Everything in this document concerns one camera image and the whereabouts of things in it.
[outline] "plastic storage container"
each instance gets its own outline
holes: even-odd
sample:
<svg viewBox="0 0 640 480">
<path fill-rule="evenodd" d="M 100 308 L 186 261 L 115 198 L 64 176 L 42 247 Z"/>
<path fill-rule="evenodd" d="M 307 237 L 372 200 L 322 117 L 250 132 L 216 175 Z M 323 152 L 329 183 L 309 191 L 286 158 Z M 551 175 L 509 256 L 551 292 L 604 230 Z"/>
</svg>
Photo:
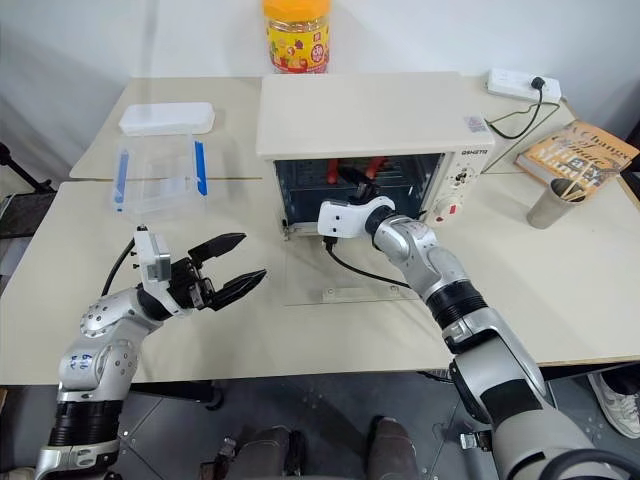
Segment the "plastic storage container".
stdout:
<svg viewBox="0 0 640 480">
<path fill-rule="evenodd" d="M 323 73 L 329 63 L 330 0 L 263 0 L 276 71 Z"/>
<path fill-rule="evenodd" d="M 135 222 L 183 215 L 207 195 L 204 145 L 192 135 L 122 137 L 115 164 L 113 207 Z"/>
</svg>

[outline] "sticker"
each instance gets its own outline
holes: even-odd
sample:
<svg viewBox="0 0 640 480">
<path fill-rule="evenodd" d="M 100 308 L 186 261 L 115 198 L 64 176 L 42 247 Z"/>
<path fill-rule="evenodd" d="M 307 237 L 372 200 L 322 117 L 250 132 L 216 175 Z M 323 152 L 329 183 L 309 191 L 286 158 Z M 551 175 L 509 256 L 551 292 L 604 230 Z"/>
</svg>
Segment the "sticker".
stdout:
<svg viewBox="0 0 640 480">
<path fill-rule="evenodd" d="M 489 131 L 482 117 L 478 117 L 477 115 L 473 117 L 464 117 L 464 121 L 467 122 L 467 127 L 471 130 L 471 133 Z"/>
<path fill-rule="evenodd" d="M 271 63 L 291 73 L 323 73 L 329 63 L 329 26 L 310 32 L 283 32 L 267 27 Z"/>
<path fill-rule="evenodd" d="M 69 359 L 69 368 L 71 370 L 75 370 L 76 368 L 79 370 L 86 370 L 93 363 L 93 355 L 88 353 L 83 353 L 82 355 L 71 355 Z"/>
<path fill-rule="evenodd" d="M 409 230 L 418 240 L 422 240 L 424 236 L 429 233 L 429 227 L 427 227 L 424 223 L 410 222 L 405 225 L 407 230 Z"/>
</svg>

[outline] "sneaker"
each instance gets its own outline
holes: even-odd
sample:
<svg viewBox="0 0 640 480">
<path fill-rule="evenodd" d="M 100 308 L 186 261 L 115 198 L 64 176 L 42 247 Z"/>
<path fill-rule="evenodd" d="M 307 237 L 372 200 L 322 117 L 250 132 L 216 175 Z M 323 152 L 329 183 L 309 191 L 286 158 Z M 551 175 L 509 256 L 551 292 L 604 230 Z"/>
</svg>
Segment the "sneaker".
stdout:
<svg viewBox="0 0 640 480">
<path fill-rule="evenodd" d="M 629 438 L 640 438 L 640 415 L 636 400 L 638 395 L 622 395 L 616 393 L 603 380 L 602 375 L 587 375 L 600 408 L 609 423 L 622 435 Z"/>
</svg>

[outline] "tabletop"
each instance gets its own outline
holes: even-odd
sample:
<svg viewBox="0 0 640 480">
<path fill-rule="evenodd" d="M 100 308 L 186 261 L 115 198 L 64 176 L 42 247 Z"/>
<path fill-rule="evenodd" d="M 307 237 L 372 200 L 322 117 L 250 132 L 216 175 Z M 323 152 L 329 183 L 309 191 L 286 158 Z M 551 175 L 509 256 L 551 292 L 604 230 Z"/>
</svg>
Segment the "tabletop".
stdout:
<svg viewBox="0 0 640 480">
<path fill-rule="evenodd" d="M 526 111 L 533 102 L 487 93 L 485 77 L 463 77 L 470 100 L 488 120 L 514 111 Z M 71 170 L 71 178 L 113 178 L 115 145 L 121 132 L 118 122 L 129 105 L 158 102 L 211 102 L 216 118 L 211 132 L 196 135 L 205 144 L 207 176 L 212 179 L 262 178 L 270 175 L 255 152 L 261 79 L 256 77 L 134 78 L 116 102 L 95 140 Z M 513 115 L 496 125 L 505 133 L 520 131 L 532 112 Z M 543 105 L 538 120 L 518 140 L 496 137 L 490 173 L 520 171 L 513 161 L 517 154 L 567 123 L 575 115 L 566 102 L 558 107 Z"/>
<path fill-rule="evenodd" d="M 214 285 L 265 267 L 249 295 L 213 312 L 172 318 L 143 345 L 135 381 L 443 368 L 450 354 L 419 300 L 323 303 L 328 286 L 367 279 L 342 270 L 317 237 L 284 241 L 272 181 L 210 181 L 202 209 L 149 222 L 172 258 L 225 232 L 247 238 L 204 267 Z M 542 365 L 640 359 L 638 210 L 617 182 L 547 230 L 525 220 L 543 187 L 523 173 L 483 175 L 464 215 L 437 230 L 487 302 Z M 134 225 L 109 206 L 108 182 L 61 189 L 0 299 L 0 383 L 56 383 L 59 359 L 99 296 Z M 268 205 L 274 205 L 273 215 Z M 336 247 L 343 259 L 395 275 L 370 241 Z M 112 291 L 135 285 L 129 258 Z"/>
</svg>

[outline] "book cover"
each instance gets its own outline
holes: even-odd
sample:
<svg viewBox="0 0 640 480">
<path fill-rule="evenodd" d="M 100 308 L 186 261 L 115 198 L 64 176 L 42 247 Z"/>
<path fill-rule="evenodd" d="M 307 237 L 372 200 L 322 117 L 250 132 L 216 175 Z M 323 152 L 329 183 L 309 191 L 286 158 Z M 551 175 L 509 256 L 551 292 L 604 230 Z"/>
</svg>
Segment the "book cover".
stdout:
<svg viewBox="0 0 640 480">
<path fill-rule="evenodd" d="M 638 155 L 638 149 L 604 130 L 575 120 L 529 147 L 515 163 L 548 183 L 554 178 L 576 180 L 587 196 L 615 177 Z"/>
</svg>

